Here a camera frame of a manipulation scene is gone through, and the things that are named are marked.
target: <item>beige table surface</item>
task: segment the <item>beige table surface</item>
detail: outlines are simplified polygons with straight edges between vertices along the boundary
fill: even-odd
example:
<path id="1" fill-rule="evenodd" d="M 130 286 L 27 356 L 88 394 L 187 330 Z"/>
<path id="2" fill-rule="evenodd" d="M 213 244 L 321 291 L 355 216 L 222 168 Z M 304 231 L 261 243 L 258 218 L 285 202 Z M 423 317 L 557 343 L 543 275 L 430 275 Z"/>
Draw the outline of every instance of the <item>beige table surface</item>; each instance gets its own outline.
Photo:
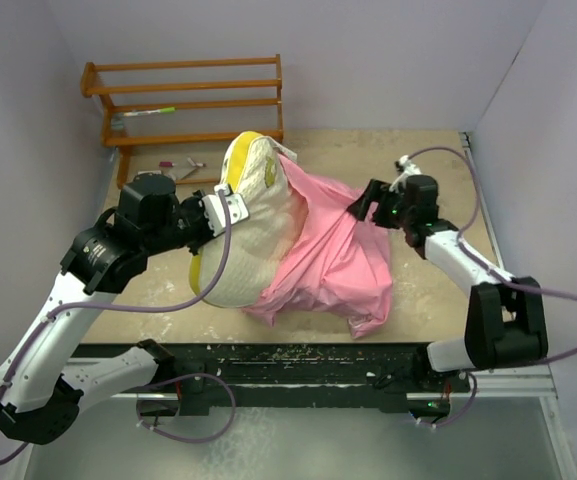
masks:
<path id="1" fill-rule="evenodd" d="M 298 162 L 310 173 L 339 179 L 363 189 L 371 178 L 391 180 L 393 162 L 401 155 L 432 146 L 460 149 L 453 131 L 303 130 L 287 132 L 284 144 L 296 151 Z M 129 178 L 155 168 L 160 160 L 179 161 L 191 156 L 208 163 L 216 174 L 227 144 L 150 147 L 133 157 Z M 474 188 L 468 170 L 449 153 L 432 152 L 418 157 L 424 173 L 439 182 L 443 218 L 463 225 L 474 206 Z M 195 188 L 179 187 L 184 198 Z M 115 205 L 118 190 L 114 178 L 107 206 Z M 466 234 L 468 241 L 490 260 L 495 259 L 483 218 Z M 422 260 L 406 245 L 401 232 L 391 233 L 393 302 L 388 322 L 360 341 L 433 341 L 463 335 L 467 299 L 443 272 Z M 149 260 L 148 270 L 132 280 L 115 303 L 172 305 L 190 299 L 187 250 L 169 252 Z M 90 329 L 87 343 L 134 343 L 154 338 L 159 342 L 352 342 L 346 321 L 332 314 L 291 312 L 279 315 L 268 327 L 238 310 L 219 309 L 200 303 L 168 314 L 104 312 Z"/>

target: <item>gray wall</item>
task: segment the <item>gray wall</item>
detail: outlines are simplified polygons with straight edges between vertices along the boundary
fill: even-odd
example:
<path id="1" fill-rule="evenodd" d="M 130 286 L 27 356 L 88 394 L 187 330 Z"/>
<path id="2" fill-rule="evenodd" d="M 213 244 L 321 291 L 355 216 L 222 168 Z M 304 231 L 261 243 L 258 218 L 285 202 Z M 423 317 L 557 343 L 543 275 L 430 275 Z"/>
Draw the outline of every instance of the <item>gray wall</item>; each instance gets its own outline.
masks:
<path id="1" fill-rule="evenodd" d="M 48 2 L 80 67 L 281 53 L 288 128 L 470 130 L 544 0 Z M 240 112 L 219 118 L 258 128 Z"/>
<path id="2" fill-rule="evenodd" d="M 99 116 L 78 77 L 43 0 L 0 0 L 0 362 L 45 301 L 107 181 Z"/>
<path id="3" fill-rule="evenodd" d="M 508 268 L 577 292 L 577 2 L 551 0 L 474 135 Z M 551 351 L 577 345 L 577 304 L 546 301 Z M 577 458 L 577 357 L 553 365 Z"/>

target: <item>pink cloth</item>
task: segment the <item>pink cloth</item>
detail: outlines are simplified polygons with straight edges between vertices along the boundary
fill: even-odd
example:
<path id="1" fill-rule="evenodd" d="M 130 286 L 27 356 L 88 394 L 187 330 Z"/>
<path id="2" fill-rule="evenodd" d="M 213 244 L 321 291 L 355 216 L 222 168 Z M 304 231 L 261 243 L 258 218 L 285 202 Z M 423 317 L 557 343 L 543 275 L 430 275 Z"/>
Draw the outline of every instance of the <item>pink cloth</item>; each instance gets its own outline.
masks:
<path id="1" fill-rule="evenodd" d="M 353 338 L 372 332 L 390 311 L 388 232 L 346 212 L 359 191 L 280 159 L 288 182 L 308 204 L 308 217 L 272 284 L 244 311 L 269 325 L 278 312 L 331 312 L 348 320 Z"/>

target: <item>yellow stripe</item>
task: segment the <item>yellow stripe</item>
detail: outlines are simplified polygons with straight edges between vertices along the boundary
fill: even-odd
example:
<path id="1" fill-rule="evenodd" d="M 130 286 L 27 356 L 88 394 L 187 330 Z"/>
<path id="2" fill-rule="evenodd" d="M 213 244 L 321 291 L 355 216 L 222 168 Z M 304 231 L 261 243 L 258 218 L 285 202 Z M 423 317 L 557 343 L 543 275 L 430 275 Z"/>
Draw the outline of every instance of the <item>yellow stripe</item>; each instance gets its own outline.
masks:
<path id="1" fill-rule="evenodd" d="M 248 150 L 252 142 L 260 137 L 257 132 L 244 132 L 235 139 L 235 144 L 230 152 L 228 165 L 226 167 L 226 182 L 232 187 L 232 191 L 236 192 L 239 188 L 239 182 L 244 174 L 246 167 L 246 160 L 248 160 Z M 201 273 L 201 255 L 203 248 L 199 249 L 197 255 L 192 257 L 190 261 L 190 270 L 188 271 L 188 282 L 190 288 L 195 295 L 201 291 L 199 288 L 199 274 Z"/>

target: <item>wooden shelf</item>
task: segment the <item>wooden shelf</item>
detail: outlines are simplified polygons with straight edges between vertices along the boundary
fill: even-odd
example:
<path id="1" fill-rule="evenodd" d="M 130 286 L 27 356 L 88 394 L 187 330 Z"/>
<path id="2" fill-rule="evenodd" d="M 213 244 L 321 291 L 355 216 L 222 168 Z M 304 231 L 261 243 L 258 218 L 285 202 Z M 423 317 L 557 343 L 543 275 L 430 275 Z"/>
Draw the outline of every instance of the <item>wooden shelf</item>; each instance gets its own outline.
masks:
<path id="1" fill-rule="evenodd" d="M 189 82 L 189 83 L 163 83 L 163 84 L 142 84 L 142 85 L 106 85 L 99 75 L 101 72 L 124 72 L 133 70 L 162 70 L 177 68 L 202 68 L 202 67 L 233 67 L 248 65 L 275 65 L 275 78 L 266 80 L 232 80 L 219 82 Z M 279 54 L 274 57 L 259 58 L 227 58 L 217 60 L 195 60 L 180 62 L 155 62 L 155 63 L 122 63 L 111 65 L 95 65 L 88 62 L 81 75 L 79 84 L 81 94 L 84 97 L 93 95 L 99 96 L 104 108 L 104 120 L 101 129 L 101 143 L 107 147 L 117 147 L 120 152 L 119 169 L 117 174 L 117 186 L 121 188 L 128 179 L 128 167 L 132 149 L 135 146 L 145 145 L 165 145 L 178 143 L 195 142 L 218 142 L 235 139 L 241 130 L 212 133 L 180 133 L 177 135 L 150 135 L 132 137 L 123 129 L 116 131 L 112 129 L 113 117 L 122 113 L 143 110 L 157 110 L 160 108 L 174 107 L 175 110 L 193 109 L 219 109 L 219 108 L 240 108 L 240 107 L 275 107 L 277 109 L 277 125 L 273 129 L 259 131 L 262 135 L 273 137 L 275 140 L 283 141 L 284 122 L 283 106 L 281 102 L 282 73 L 281 57 Z M 232 90 L 246 88 L 273 88 L 274 97 L 240 100 L 208 100 L 193 102 L 168 102 L 152 104 L 129 104 L 115 105 L 111 95 L 130 95 L 135 93 L 152 92 L 175 92 L 175 91 L 201 91 L 201 90 Z M 179 185 L 211 183 L 218 179 L 189 178 L 179 180 Z"/>

